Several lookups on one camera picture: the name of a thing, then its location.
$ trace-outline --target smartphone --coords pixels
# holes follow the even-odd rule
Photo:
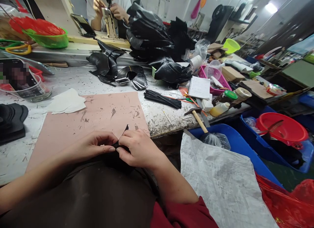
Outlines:
[[[43,90],[38,84],[37,79],[29,71],[28,63],[18,58],[0,59],[0,72],[3,74],[4,84],[10,84],[13,91],[17,92],[21,98],[32,98],[43,95]]]
[[[89,25],[89,23],[86,21],[86,19],[82,15],[72,13],[71,17],[74,20],[76,25],[78,23],[87,32],[87,34],[83,34],[80,30],[80,27],[78,27],[77,25],[82,36],[89,37],[89,38],[96,36],[96,33],[94,32],[94,30],[92,29],[92,27]]]

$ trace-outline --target notebook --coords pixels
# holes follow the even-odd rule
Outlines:
[[[212,97],[210,93],[210,79],[193,76],[190,81],[189,96],[210,99]]]

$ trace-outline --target metal hammer head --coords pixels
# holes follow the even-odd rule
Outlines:
[[[187,115],[187,114],[191,113],[192,111],[201,112],[202,108],[200,108],[200,107],[199,108],[191,108],[184,115]]]

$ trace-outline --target tape roll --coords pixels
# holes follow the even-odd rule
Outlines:
[[[196,57],[191,58],[189,62],[192,69],[199,68],[203,64],[203,60],[200,55],[197,55]]]

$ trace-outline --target red sleeve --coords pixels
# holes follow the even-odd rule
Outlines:
[[[165,206],[166,215],[160,205],[157,202],[155,203],[150,223],[151,228],[218,228],[202,197],[197,203],[193,204],[166,203]]]

